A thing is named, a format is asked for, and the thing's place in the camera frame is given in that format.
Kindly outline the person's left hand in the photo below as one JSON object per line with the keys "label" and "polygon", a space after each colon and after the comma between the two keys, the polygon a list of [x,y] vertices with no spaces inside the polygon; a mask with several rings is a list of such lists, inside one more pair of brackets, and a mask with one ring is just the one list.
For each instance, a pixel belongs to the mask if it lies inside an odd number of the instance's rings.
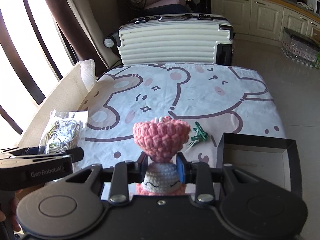
{"label": "person's left hand", "polygon": [[20,230],[16,215],[18,202],[15,191],[1,191],[1,229],[7,235]]}

